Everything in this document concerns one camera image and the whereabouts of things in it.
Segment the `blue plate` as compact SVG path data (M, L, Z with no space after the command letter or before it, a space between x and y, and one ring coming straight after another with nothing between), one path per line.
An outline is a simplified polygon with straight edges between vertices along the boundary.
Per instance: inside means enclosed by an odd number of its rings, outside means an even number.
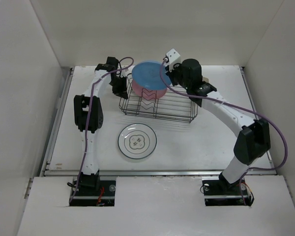
M132 78L140 86L149 90L162 90L171 85L165 66L157 61L143 61L132 69Z

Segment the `dark wire dish rack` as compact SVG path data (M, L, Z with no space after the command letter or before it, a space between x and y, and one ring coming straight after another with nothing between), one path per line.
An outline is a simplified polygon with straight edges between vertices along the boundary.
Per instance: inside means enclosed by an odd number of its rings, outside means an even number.
M127 75L128 99L121 98L119 108L129 116L146 117L191 123L198 115L198 105L189 98L167 90L159 99L145 100L137 96L131 87L133 78Z

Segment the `pink plate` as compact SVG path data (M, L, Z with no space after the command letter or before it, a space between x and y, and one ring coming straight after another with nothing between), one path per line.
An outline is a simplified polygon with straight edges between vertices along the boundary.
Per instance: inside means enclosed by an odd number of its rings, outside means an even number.
M167 88L161 89L161 90L149 90L147 88L140 86L134 80L132 80L132 82L131 82L131 87L137 96L143 97L145 100L148 100L148 101L150 101L152 99L159 99L159 98L163 97L167 92Z

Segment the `white plate with flower outline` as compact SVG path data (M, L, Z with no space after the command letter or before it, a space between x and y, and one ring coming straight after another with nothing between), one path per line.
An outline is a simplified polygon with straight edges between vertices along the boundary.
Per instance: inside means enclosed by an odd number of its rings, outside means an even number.
M123 128L118 136L118 148L127 158L141 160L149 157L157 147L155 131L143 123Z

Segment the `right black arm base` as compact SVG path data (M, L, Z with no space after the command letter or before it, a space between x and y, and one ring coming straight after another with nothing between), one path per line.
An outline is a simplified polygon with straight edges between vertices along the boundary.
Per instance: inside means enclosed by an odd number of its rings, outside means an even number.
M254 194L244 179L227 185L219 177L203 177L201 193L204 195L205 206L248 206L254 203Z

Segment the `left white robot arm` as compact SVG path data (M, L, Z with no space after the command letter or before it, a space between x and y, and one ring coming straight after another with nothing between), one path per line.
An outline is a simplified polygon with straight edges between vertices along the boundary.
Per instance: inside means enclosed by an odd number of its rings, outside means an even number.
M122 67L120 60L107 57L104 64L98 64L94 70L94 79L81 95L74 97L74 121L82 136L84 145L83 157L77 177L75 189L84 189L89 195L100 190L99 163L95 153L99 129L103 125L104 116L101 105L106 87L112 87L112 93L121 98L128 98L126 77L122 72L133 65Z

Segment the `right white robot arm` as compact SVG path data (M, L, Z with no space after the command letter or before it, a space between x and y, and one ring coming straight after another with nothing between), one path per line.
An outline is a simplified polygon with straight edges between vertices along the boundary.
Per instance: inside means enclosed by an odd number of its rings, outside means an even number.
M173 86L179 85L199 107L213 114L235 135L234 157L219 175L218 188L228 194L241 185L241 179L250 166L270 149L269 121L252 119L246 113L251 110L228 103L217 88L203 80L202 67L196 59L173 61L163 59L160 75L166 74Z

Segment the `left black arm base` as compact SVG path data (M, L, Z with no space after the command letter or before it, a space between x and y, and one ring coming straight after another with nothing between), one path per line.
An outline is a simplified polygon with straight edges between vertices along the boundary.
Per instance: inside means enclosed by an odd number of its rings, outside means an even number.
M70 207L114 207L115 206L115 193L116 193L116 180L104 179L99 180L96 186L82 186L77 185L77 179L68 182L67 185L71 188L69 196Z

